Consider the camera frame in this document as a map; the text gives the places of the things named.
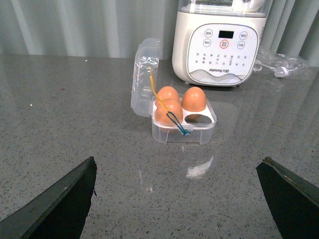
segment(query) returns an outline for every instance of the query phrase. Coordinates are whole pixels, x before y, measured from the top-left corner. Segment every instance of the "countertop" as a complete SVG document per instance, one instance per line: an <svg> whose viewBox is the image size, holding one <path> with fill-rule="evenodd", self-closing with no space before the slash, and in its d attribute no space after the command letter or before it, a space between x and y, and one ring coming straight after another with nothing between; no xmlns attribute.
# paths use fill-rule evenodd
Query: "countertop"
<svg viewBox="0 0 319 239"><path fill-rule="evenodd" d="M318 186L317 69L201 87L217 123L199 145L153 139L151 119L130 107L133 67L133 59L0 55L0 220L94 156L97 196L81 238L280 239L256 167L270 156ZM165 85L190 87L161 60L157 87ZM186 177L213 155L201 179Z"/></svg>

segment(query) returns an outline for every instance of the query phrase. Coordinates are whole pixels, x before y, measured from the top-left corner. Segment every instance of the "white appliance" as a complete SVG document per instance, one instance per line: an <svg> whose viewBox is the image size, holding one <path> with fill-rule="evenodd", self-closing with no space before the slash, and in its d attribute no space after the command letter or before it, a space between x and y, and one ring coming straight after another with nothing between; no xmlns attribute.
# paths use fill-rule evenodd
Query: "white appliance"
<svg viewBox="0 0 319 239"><path fill-rule="evenodd" d="M252 73L272 0L180 0L173 69L187 83L236 86Z"/></svg>

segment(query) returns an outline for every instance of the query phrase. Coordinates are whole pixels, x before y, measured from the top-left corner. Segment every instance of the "brown egg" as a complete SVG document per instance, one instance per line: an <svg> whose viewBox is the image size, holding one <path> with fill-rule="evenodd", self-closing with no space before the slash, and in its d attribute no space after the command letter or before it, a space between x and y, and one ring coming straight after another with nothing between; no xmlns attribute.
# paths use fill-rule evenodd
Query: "brown egg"
<svg viewBox="0 0 319 239"><path fill-rule="evenodd" d="M174 99L166 99L163 100L163 103L167 106L168 111L174 113L179 122L183 121L183 109L181 108L179 101L176 101ZM155 111L155 120L163 124L174 125L170 118L167 117L166 110L161 104L159 104Z"/></svg>
<svg viewBox="0 0 319 239"><path fill-rule="evenodd" d="M190 112L203 111L206 108L206 95L204 91L199 87L189 88L182 99L181 106L183 109ZM194 120L200 117L200 115L190 115L188 118Z"/></svg>
<svg viewBox="0 0 319 239"><path fill-rule="evenodd" d="M163 101L166 99L174 99L179 102L179 96L177 91L172 86L164 86L158 92L159 98ZM159 106L158 99L155 100L155 105Z"/></svg>

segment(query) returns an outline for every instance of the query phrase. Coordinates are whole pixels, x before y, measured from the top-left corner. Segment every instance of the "gray curtain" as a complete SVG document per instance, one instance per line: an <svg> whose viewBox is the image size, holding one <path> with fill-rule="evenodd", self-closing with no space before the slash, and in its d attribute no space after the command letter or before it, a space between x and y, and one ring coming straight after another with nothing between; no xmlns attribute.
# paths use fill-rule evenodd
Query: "gray curtain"
<svg viewBox="0 0 319 239"><path fill-rule="evenodd" d="M0 53L133 58L148 37L170 59L178 0L1 0ZM319 66L319 0L274 0L261 45Z"/></svg>

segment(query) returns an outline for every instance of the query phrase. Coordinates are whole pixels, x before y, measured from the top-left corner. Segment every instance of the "button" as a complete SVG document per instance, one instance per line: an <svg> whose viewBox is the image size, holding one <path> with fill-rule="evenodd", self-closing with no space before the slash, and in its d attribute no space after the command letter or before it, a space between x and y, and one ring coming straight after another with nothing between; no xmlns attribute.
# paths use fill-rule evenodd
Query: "button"
<svg viewBox="0 0 319 239"><path fill-rule="evenodd" d="M237 48L238 49L243 49L245 47L245 43L243 41L240 41L237 43Z"/></svg>
<svg viewBox="0 0 319 239"><path fill-rule="evenodd" d="M229 43L228 43L227 40L222 40L222 41L219 43L219 46L220 46L220 48L222 48L222 49L227 48L228 45L229 45Z"/></svg>
<svg viewBox="0 0 319 239"><path fill-rule="evenodd" d="M239 35L239 38L240 38L241 40L245 40L245 39L247 38L247 36L248 36L248 33L245 32L245 31L243 31L243 32Z"/></svg>
<svg viewBox="0 0 319 239"><path fill-rule="evenodd" d="M209 39L205 39L205 40L203 41L203 45L204 45L205 47L210 46L210 44L211 44L211 41L210 41Z"/></svg>
<svg viewBox="0 0 319 239"><path fill-rule="evenodd" d="M211 37L213 35L213 31L211 29L207 29L204 33L204 35L208 38Z"/></svg>

